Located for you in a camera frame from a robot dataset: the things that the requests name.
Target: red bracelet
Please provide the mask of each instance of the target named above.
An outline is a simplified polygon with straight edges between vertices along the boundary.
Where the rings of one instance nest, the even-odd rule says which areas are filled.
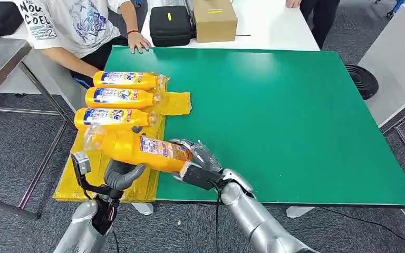
[[[139,31],[137,31],[136,29],[133,29],[133,30],[129,30],[128,32],[127,32],[127,36],[130,34],[130,33],[138,33]]]

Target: yellow plastic sheet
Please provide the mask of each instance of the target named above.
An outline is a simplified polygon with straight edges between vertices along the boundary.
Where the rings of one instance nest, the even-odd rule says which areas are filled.
[[[158,124],[148,126],[142,129],[141,133],[146,136],[163,140],[163,131],[165,126],[164,115],[183,115],[189,114],[191,110],[190,93],[166,92],[163,94],[163,103],[159,108],[150,108],[160,112]],[[78,131],[72,146],[71,153],[83,151],[83,131]],[[93,150],[86,152],[91,165],[91,172],[86,174],[87,181],[95,186],[103,184],[103,174],[108,165],[110,158],[101,151]],[[125,190],[121,202],[152,202],[156,197],[156,189],[159,178],[159,172],[146,168],[143,174],[134,181],[133,185]],[[53,194],[53,198],[58,201],[83,201],[87,197],[83,189],[78,185],[72,165],[71,158],[67,159],[60,182]]]

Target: black pants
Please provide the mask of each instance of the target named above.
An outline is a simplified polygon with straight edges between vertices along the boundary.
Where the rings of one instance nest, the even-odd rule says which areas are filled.
[[[317,45],[322,49],[325,38],[331,29],[338,9],[340,0],[302,0],[301,12],[305,20],[308,20],[313,11],[313,37]]]
[[[106,44],[102,45],[99,49],[97,49],[93,53],[88,54],[87,56],[81,58],[81,60],[96,67],[99,70],[103,70],[106,65],[106,62],[108,61],[109,54],[111,53],[112,45],[127,46],[128,45],[127,38],[123,36],[115,37],[110,42],[107,42]],[[80,74],[72,70],[71,76],[86,89],[94,87],[93,79],[90,78],[89,76]]]

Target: bottle label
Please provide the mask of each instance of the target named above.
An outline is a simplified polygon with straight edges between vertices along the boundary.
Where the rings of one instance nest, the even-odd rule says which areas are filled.
[[[142,81],[142,73],[138,72],[103,72],[102,84],[132,84]]]
[[[188,152],[180,145],[151,139],[145,136],[140,137],[140,151],[181,161],[187,161],[190,158]]]
[[[94,92],[94,102],[96,103],[126,103],[135,102],[139,90],[97,88]]]
[[[123,120],[129,122],[131,120],[131,109],[93,109],[89,108],[84,113],[83,123],[85,125],[100,124],[113,125],[120,124]]]

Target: gray carpet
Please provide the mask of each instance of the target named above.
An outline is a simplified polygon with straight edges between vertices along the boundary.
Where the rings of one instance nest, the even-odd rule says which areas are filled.
[[[386,25],[384,16],[392,6],[393,2],[384,0],[378,5],[367,0],[343,0],[325,49],[338,51],[345,62],[357,63]],[[117,18],[112,16],[120,26]],[[60,97],[56,99],[67,107]],[[0,94],[0,106],[52,109],[40,95],[19,98]],[[37,169],[60,124],[55,116],[0,113],[0,199],[18,204],[29,184],[27,177]],[[51,252],[55,248],[78,206],[51,198],[74,135],[75,131],[66,130],[29,201],[27,209],[42,213],[41,218],[27,221],[0,211],[0,252]],[[405,172],[405,147],[394,132],[387,142]],[[375,225],[320,208],[295,220],[285,217],[285,207],[267,208],[289,232],[320,252],[405,252],[404,241]],[[398,209],[333,209],[381,222],[405,237],[405,217]],[[214,227],[215,206],[185,204],[157,204],[150,216],[137,213],[130,205],[121,205],[115,224],[121,252],[215,252]],[[222,252],[251,252],[224,207],[220,208],[220,248]],[[113,237],[104,252],[115,252]]]

